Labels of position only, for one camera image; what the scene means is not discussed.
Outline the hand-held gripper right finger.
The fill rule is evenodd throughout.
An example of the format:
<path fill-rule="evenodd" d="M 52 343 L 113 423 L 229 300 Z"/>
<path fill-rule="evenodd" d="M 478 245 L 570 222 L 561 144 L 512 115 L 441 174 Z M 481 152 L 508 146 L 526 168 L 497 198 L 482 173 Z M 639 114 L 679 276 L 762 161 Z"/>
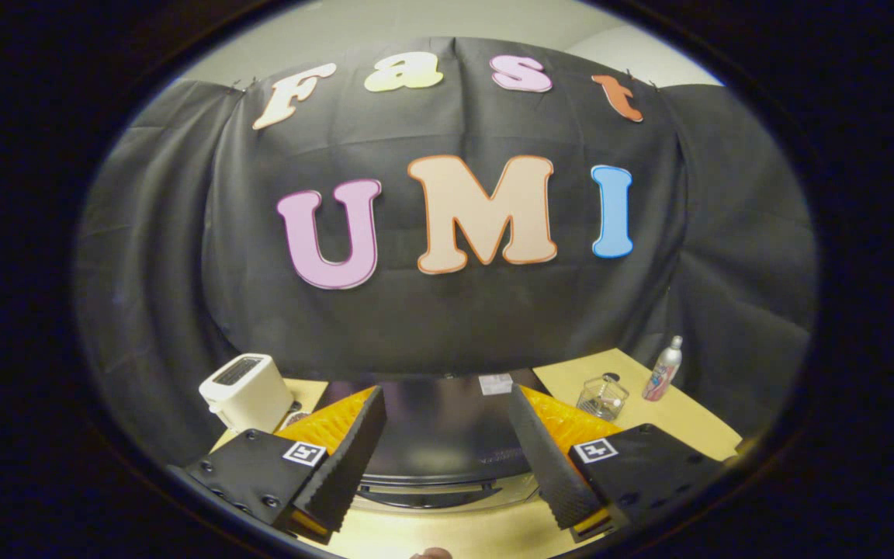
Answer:
<path fill-rule="evenodd" d="M 620 429 L 518 384 L 508 417 L 542 500 L 577 542 L 664 519 L 727 466 L 650 422 Z"/>

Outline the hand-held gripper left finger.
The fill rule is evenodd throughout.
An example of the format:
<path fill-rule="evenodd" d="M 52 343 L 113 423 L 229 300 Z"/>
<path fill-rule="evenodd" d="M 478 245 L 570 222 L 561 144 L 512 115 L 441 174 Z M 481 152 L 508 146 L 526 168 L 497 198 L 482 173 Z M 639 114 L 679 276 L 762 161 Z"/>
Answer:
<path fill-rule="evenodd" d="M 245 429 L 183 471 L 183 480 L 256 525 L 329 542 L 341 529 L 386 425 L 372 386 L 279 432 Z"/>

